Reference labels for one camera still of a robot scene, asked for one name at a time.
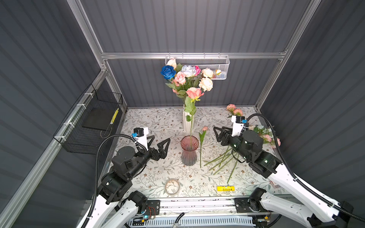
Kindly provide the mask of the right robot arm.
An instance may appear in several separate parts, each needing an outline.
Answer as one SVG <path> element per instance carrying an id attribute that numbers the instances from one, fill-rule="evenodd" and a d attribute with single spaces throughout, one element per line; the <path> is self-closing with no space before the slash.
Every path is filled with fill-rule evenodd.
<path id="1" fill-rule="evenodd" d="M 307 228 L 346 228 L 353 206 L 338 202 L 299 177 L 293 177 L 279 158 L 262 149 L 263 139 L 252 130 L 235 132 L 231 128 L 214 127 L 217 142 L 229 146 L 249 164 L 251 169 L 264 178 L 278 184 L 300 203 L 274 196 L 257 188 L 249 197 L 251 210 L 262 209 L 279 213 Z"/>

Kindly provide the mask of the purple glass vase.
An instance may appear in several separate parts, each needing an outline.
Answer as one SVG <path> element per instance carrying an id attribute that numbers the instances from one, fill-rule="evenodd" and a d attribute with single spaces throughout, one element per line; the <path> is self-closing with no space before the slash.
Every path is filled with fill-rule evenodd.
<path id="1" fill-rule="evenodd" d="M 186 166 L 193 166 L 197 162 L 197 152 L 199 141 L 195 136 L 185 136 L 181 140 L 182 163 Z"/>

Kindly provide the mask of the blue rose stem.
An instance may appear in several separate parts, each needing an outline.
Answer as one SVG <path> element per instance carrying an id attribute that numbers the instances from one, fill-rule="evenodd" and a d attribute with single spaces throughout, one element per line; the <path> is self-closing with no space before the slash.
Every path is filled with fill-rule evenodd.
<path id="1" fill-rule="evenodd" d="M 166 66 L 162 67 L 161 75 L 163 76 L 163 78 L 165 80 L 171 80 L 172 78 L 175 77 L 176 74 L 177 74 L 177 72 L 173 66 L 166 65 Z"/>

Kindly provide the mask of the white ribbed ceramic vase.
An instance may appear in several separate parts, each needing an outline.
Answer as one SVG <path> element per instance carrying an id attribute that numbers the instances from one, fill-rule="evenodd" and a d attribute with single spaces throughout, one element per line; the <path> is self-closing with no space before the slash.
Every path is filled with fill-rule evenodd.
<path id="1" fill-rule="evenodd" d="M 185 110 L 183 110 L 183 130 L 188 134 L 188 135 L 192 135 L 193 133 L 193 128 L 194 128 L 194 117 L 188 113 L 185 112 Z"/>

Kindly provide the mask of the pink roses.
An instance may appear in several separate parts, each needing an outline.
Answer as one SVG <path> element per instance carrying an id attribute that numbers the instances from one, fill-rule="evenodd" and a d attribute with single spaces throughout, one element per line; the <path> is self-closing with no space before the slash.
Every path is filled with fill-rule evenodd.
<path id="1" fill-rule="evenodd" d="M 183 104 L 186 91 L 191 87 L 200 88 L 203 93 L 212 90 L 214 72 L 209 68 L 201 70 L 198 66 L 183 66 L 177 64 L 175 59 L 170 59 L 165 65 L 173 66 L 177 72 L 174 78 L 166 80 L 166 85 L 172 89 L 178 98 L 182 99 Z"/>

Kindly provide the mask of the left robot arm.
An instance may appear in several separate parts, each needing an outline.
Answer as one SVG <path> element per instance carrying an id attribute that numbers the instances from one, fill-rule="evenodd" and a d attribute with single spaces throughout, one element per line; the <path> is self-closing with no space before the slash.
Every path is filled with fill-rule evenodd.
<path id="1" fill-rule="evenodd" d="M 118 155 L 112 159 L 112 163 L 114 164 L 112 171 L 104 175 L 101 179 L 101 183 L 98 183 L 98 159 L 100 151 L 108 140 L 115 137 L 123 137 L 131 140 L 135 144 L 138 152 L 132 147 L 120 149 Z M 92 213 L 96 210 L 98 196 L 102 196 L 106 199 L 107 205 L 120 200 L 131 188 L 132 179 L 142 173 L 150 160 L 158 161 L 159 159 L 166 158 L 171 139 L 167 138 L 158 143 L 158 149 L 155 149 L 150 147 L 154 138 L 154 136 L 147 137 L 150 141 L 147 143 L 147 146 L 144 146 L 138 142 L 136 134 L 133 134 L 132 136 L 116 134 L 107 137 L 101 143 L 96 156 L 95 188 L 92 196 L 92 203 L 84 222 L 78 225 L 79 228 L 85 228 L 87 225 L 91 224 Z"/>

